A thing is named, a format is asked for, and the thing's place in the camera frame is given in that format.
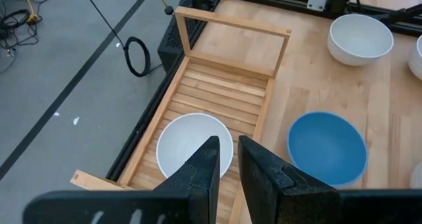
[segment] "black metal frame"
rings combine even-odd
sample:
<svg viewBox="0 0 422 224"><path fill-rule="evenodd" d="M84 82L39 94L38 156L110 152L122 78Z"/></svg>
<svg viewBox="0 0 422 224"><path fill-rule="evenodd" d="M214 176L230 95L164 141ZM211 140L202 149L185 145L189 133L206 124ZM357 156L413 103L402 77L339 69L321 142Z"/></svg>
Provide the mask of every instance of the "black metal frame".
<svg viewBox="0 0 422 224"><path fill-rule="evenodd" d="M258 3L261 5L267 5L271 7L277 7L281 9L286 9L289 11L295 11L299 13L311 14L313 16L319 16L323 18L335 19L343 14L334 14L328 12L317 12L312 11L306 8L308 0L243 0L249 1L252 3ZM214 0L215 4L214 7L211 8L211 11L214 11L214 8L218 5L220 0ZM358 7L354 3L349 4L349 10L351 12L358 12ZM362 11L365 14L390 14L393 11L388 9L382 9L378 7L366 6L362 5ZM195 42L198 40L200 33L206 26L206 22L199 24L192 37L190 38L191 45L194 45ZM422 17L416 16L406 22L398 22L395 24L391 24L388 27L391 31L399 34L405 34L408 36L420 36L422 35ZM121 150L120 154L117 156L114 164L112 165L109 173L107 174L107 179L117 181L120 177L121 173L123 172L127 162L129 161L131 154L136 148L138 141L141 139L142 135L144 134L146 128L148 127L154 113L156 112L170 82L172 81L179 65L184 57L183 50L180 50L180 54L178 55L177 59L174 61L174 64L171 66L170 70L167 72L166 77L164 78L163 82L160 84L157 92L154 94L154 97L151 99L150 103L148 104L145 112L142 114L142 117L139 119L138 123L136 124L135 128L133 129L131 135L129 136L128 140L126 141L123 149Z"/></svg>

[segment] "gray floor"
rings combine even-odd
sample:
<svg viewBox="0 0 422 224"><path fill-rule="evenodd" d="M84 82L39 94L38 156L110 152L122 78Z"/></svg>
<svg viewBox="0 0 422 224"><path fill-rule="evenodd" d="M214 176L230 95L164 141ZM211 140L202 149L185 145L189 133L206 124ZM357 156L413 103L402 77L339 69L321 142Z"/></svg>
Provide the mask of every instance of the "gray floor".
<svg viewBox="0 0 422 224"><path fill-rule="evenodd" d="M94 1L114 26L136 0ZM167 1L174 7L179 2ZM26 7L17 1L6 4L10 12ZM119 34L124 41L142 39L153 66L160 64L156 50L170 20L163 9L160 0L145 0ZM18 47L15 64L0 74L0 164L109 33L88 0L49 0L40 14L40 42ZM76 169L106 175L165 75L159 68L145 78L134 77L116 43L0 181L0 223L20 223L22 209L39 194L76 189L69 183ZM143 65L140 48L131 52L134 65ZM9 60L0 49L0 70Z"/></svg>

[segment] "bowl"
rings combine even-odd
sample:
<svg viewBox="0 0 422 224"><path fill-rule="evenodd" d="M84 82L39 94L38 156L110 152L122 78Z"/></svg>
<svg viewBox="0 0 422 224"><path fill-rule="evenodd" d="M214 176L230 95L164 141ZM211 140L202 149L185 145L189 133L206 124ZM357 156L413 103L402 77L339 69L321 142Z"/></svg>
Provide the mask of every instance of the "bowl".
<svg viewBox="0 0 422 224"><path fill-rule="evenodd" d="M383 23L362 14L337 18L331 24L327 39L331 55L351 66L373 63L390 52L393 44L393 35Z"/></svg>
<svg viewBox="0 0 422 224"><path fill-rule="evenodd" d="M367 166L367 149L357 129L324 111L307 113L290 127L287 150L293 164L330 186L347 186Z"/></svg>
<svg viewBox="0 0 422 224"><path fill-rule="evenodd" d="M416 44L413 47L412 52L410 54L409 61L407 62L412 73L420 80L422 80L422 53L421 53L422 40L421 39L422 39L422 36L420 36L417 39Z"/></svg>
<svg viewBox="0 0 422 224"><path fill-rule="evenodd" d="M168 178L187 161L209 137L220 140L220 177L229 169L233 159L233 140L227 127L204 113L182 115L170 122L158 138L156 157L158 167Z"/></svg>

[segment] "wooden table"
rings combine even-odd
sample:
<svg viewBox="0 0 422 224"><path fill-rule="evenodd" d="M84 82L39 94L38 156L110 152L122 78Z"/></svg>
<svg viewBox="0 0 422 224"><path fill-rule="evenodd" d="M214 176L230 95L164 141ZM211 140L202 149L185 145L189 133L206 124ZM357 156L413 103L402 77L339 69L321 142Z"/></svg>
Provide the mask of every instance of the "wooden table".
<svg viewBox="0 0 422 224"><path fill-rule="evenodd" d="M361 0L362 4L400 9L421 0ZM422 81L406 60L416 38L394 34L394 48L373 65L348 67L326 46L331 20L257 5L221 0L216 13L269 22L292 29L276 77L261 144L289 161L287 131L308 111L337 113L364 136L369 151L363 178L345 188L408 188L413 167L422 162ZM280 38L208 23L195 50L256 67L274 65ZM240 223L249 221L243 208Z"/></svg>

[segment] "wooden drying rack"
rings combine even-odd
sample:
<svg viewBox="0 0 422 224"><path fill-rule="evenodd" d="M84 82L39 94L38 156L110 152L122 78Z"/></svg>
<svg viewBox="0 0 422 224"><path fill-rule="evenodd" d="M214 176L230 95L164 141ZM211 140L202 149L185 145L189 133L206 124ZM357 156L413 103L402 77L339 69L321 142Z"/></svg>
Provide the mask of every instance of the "wooden drying rack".
<svg viewBox="0 0 422 224"><path fill-rule="evenodd" d="M101 179L76 171L71 182L87 190L152 190L165 180L155 157L156 143L171 120L186 113L210 114L225 124L233 138L235 154L227 173L220 180L217 223L237 223L244 203L237 164L239 135L252 136L259 142L274 79L286 50L290 30L218 15L206 11L178 7L175 11L185 58L169 85L148 128L132 154L119 182ZM282 37L283 44L275 69L252 67L191 49L185 18L262 32Z"/></svg>

